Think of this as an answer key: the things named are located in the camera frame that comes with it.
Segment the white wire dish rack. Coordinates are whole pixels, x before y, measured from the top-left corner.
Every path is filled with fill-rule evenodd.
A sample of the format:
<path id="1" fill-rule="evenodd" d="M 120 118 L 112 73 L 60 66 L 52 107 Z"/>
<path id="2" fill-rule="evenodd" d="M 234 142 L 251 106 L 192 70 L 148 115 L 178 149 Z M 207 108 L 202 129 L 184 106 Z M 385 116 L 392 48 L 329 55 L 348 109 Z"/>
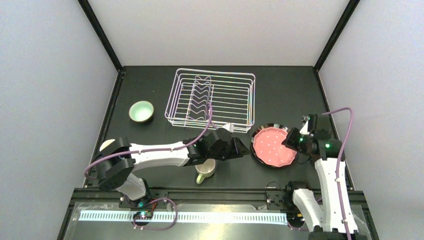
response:
<path id="1" fill-rule="evenodd" d="M 253 73 L 178 68 L 164 112 L 175 127 L 203 129 L 233 124 L 247 133 L 255 123 L 256 76 Z"/>

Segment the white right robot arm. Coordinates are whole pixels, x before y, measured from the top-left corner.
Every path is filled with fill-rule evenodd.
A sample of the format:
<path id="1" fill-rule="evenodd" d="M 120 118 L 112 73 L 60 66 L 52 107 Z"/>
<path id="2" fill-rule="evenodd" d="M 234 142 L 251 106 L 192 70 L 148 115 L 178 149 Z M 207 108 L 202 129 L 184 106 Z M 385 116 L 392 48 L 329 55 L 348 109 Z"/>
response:
<path id="1" fill-rule="evenodd" d="M 317 172 L 321 203 L 306 182 L 290 181 L 284 204 L 297 208 L 310 240 L 365 240 L 352 213 L 345 178 L 345 144 L 332 136 L 327 115 L 309 114 L 302 128 L 293 127 L 282 144 L 310 158 Z"/>

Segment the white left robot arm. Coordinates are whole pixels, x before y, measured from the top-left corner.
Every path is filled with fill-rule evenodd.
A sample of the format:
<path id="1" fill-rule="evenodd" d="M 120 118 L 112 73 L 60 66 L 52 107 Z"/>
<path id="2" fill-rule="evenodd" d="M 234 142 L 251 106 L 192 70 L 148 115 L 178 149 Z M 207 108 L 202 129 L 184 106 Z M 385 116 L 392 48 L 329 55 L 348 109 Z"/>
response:
<path id="1" fill-rule="evenodd" d="M 206 160 L 226 161 L 249 155 L 249 149 L 225 127 L 171 144 L 141 145 L 118 138 L 93 162 L 98 187 L 116 190 L 133 202 L 151 197 L 147 181 L 134 173 L 162 166 L 196 166 Z"/>

